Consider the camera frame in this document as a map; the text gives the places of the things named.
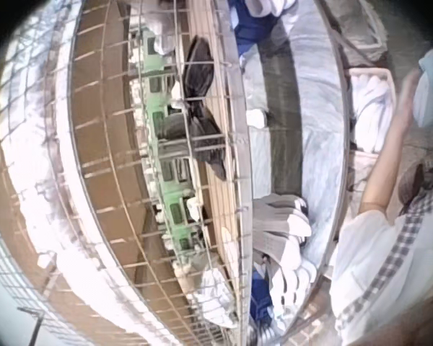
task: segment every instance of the white shirt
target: white shirt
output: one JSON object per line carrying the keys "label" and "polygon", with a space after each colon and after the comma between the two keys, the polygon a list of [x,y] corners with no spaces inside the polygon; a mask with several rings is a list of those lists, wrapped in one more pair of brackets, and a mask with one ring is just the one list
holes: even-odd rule
{"label": "white shirt", "polygon": [[[340,233],[330,291],[335,316],[369,287],[390,253],[404,218],[400,216],[391,226],[383,213],[371,210],[358,215]],[[426,213],[400,270],[381,294],[341,331],[343,344],[388,323],[423,299],[432,286],[433,213]]]}

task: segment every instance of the person's arm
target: person's arm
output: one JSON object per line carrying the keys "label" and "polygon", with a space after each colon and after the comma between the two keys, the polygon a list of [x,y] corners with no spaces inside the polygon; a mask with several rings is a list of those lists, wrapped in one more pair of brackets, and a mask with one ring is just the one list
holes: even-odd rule
{"label": "person's arm", "polygon": [[403,81],[398,106],[385,137],[385,144],[367,180],[358,214],[369,210],[385,213],[387,210],[398,177],[403,141],[414,121],[412,102],[419,77],[419,70],[413,70]]}

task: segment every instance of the blue fabric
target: blue fabric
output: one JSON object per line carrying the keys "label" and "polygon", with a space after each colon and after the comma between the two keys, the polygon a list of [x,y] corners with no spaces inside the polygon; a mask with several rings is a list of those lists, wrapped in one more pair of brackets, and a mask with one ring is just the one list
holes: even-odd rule
{"label": "blue fabric", "polygon": [[253,45],[264,40],[271,33],[278,18],[270,14],[255,18],[250,15],[245,0],[228,0],[229,7],[236,8],[239,24],[235,28],[237,50],[239,56],[247,52]]}
{"label": "blue fabric", "polygon": [[269,295],[269,284],[254,269],[252,272],[252,292],[250,300],[250,315],[255,321],[270,324],[271,317],[268,313],[268,307],[273,305]]}

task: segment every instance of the concrete floor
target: concrete floor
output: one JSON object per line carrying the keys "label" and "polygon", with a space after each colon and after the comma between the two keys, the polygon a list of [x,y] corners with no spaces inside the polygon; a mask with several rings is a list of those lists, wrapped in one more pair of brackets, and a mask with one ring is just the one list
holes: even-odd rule
{"label": "concrete floor", "polygon": [[[388,32],[387,68],[392,71],[398,92],[404,76],[417,66],[419,59],[432,47],[432,40],[427,32],[422,32],[393,3],[389,4],[385,0],[368,0],[368,2],[373,5]],[[412,164],[426,156],[433,157],[433,126],[417,128],[414,125],[404,143],[398,176],[401,177]],[[394,220],[401,206],[397,195],[393,193],[388,208],[390,220]],[[330,312],[319,319],[316,326],[306,328],[302,333],[291,337],[285,345],[340,345],[341,340],[334,324],[335,318]]]}

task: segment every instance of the checkered fabric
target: checkered fabric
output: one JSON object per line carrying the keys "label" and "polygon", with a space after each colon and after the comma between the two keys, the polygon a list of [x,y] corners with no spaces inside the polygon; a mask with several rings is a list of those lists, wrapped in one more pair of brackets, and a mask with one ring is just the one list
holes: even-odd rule
{"label": "checkered fabric", "polygon": [[391,278],[397,273],[414,243],[424,214],[433,211],[433,168],[425,173],[419,194],[412,200],[401,232],[390,254],[383,262],[370,286],[361,297],[349,304],[338,316],[336,329],[343,330],[363,308],[373,302]]}

